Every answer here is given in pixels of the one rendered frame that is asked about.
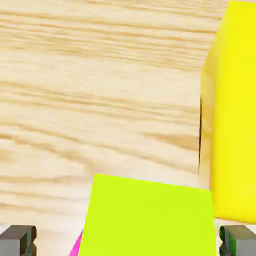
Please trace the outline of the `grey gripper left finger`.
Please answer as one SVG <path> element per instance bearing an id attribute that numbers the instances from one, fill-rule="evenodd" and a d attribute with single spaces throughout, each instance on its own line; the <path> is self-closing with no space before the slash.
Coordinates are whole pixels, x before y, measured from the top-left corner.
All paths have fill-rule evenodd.
<path id="1" fill-rule="evenodd" d="M 37 256 L 34 225 L 1 225 L 0 256 Z"/>

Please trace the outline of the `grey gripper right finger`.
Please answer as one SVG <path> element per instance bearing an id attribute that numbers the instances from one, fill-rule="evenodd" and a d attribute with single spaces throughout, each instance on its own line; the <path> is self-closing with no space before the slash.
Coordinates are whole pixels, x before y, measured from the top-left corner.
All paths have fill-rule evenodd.
<path id="1" fill-rule="evenodd" d="M 219 256 L 256 256 L 256 234 L 245 225 L 222 225 Z"/>

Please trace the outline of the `small pink cube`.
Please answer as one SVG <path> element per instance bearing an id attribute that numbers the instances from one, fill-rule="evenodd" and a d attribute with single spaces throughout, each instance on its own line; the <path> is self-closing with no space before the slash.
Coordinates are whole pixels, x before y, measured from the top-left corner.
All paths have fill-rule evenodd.
<path id="1" fill-rule="evenodd" d="M 79 255 L 82 235 L 83 235 L 83 232 L 81 232 L 80 235 L 78 236 L 73 248 L 71 249 L 71 252 L 69 253 L 69 256 L 78 256 Z"/>

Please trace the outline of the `large lime green box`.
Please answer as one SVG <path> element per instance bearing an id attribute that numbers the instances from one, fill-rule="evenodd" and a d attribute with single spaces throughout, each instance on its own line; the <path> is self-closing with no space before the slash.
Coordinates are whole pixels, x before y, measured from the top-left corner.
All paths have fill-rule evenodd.
<path id="1" fill-rule="evenodd" d="M 78 256 L 217 256 L 211 192 L 96 174 Z"/>

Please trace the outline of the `large yellow box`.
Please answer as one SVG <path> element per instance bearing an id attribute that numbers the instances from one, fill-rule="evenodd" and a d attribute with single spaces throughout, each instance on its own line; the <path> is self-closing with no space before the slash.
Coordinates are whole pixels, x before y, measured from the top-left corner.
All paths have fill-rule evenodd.
<path id="1" fill-rule="evenodd" d="M 256 224 L 256 0 L 230 0 L 201 69 L 200 183 L 217 219 Z"/>

